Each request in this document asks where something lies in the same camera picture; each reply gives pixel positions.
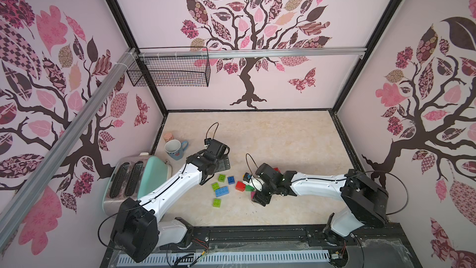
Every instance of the red lego brick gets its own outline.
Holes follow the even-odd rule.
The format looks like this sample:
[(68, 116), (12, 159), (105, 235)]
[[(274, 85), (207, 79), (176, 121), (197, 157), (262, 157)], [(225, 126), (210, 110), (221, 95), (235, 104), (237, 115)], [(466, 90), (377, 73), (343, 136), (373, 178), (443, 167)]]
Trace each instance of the red lego brick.
[(235, 188), (239, 191), (245, 191), (246, 185), (243, 182), (238, 181)]

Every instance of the aluminum rail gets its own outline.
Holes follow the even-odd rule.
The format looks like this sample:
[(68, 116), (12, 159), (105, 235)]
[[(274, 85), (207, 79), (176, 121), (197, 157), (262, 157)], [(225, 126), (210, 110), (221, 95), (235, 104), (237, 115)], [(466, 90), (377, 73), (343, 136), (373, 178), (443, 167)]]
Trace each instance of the aluminum rail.
[[(295, 49), (269, 49), (269, 50), (229, 50), (208, 51), (211, 59), (219, 58), (253, 58), (253, 57), (288, 57), (288, 56), (325, 56), (325, 55), (364, 55), (364, 47), (331, 47), (331, 48), (295, 48)], [(206, 51), (170, 51), (170, 52), (144, 52), (140, 57), (189, 57), (206, 56)]]
[(0, 250), (37, 202), (51, 178), (61, 166), (69, 151), (77, 143), (86, 126), (98, 112), (117, 81), (135, 62), (135, 49), (129, 48), (104, 78), (85, 107), (74, 117), (64, 134), (45, 155), (38, 168), (28, 176), (27, 181), (0, 214)]

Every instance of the mug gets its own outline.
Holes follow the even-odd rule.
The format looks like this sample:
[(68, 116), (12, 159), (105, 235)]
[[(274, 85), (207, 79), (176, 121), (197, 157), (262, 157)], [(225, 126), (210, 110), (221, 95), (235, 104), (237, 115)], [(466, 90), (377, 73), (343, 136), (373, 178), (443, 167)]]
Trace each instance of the mug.
[(188, 147), (188, 141), (183, 141), (182, 143), (179, 140), (170, 140), (165, 143), (164, 149), (171, 158), (179, 160), (183, 157), (183, 152)]

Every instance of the butterfly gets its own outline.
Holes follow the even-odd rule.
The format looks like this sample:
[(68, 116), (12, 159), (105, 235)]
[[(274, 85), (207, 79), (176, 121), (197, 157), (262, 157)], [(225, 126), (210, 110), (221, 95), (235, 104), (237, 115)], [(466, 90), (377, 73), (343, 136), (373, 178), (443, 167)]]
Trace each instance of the butterfly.
[(306, 74), (306, 76), (304, 77), (304, 80), (292, 79), (292, 80), (289, 80), (288, 82), (291, 83), (291, 85), (296, 86), (296, 89), (302, 93), (302, 90), (306, 88), (306, 85), (316, 87), (316, 85), (314, 85), (314, 83), (316, 82), (316, 79), (313, 78), (313, 76), (315, 75), (316, 75), (316, 68), (313, 68)]
[(150, 108), (147, 106), (146, 103), (142, 102), (142, 99), (136, 94), (136, 102), (137, 107), (139, 107), (139, 114), (136, 116), (134, 120), (134, 126), (138, 126), (139, 124), (146, 124), (147, 123), (147, 110)]

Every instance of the wall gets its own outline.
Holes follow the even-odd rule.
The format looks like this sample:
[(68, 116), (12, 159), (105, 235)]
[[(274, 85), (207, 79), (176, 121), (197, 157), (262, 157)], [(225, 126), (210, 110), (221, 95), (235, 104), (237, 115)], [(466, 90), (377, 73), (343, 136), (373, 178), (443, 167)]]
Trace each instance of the wall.
[[(0, 0), (0, 209), (127, 49), (104, 0)], [(149, 151), (161, 115), (119, 81), (36, 202), (2, 267), (96, 267), (101, 201), (119, 158)], [(104, 225), (107, 242), (111, 223)]]
[(475, 4), (406, 0), (339, 112), (423, 267), (476, 265)]
[[(263, 0), (260, 7), (260, 0), (118, 1), (139, 46), (209, 50), (365, 46), (389, 2)], [(326, 108), (356, 59), (246, 58), (243, 66), (239, 58), (213, 60), (209, 87), (158, 89), (168, 109)]]

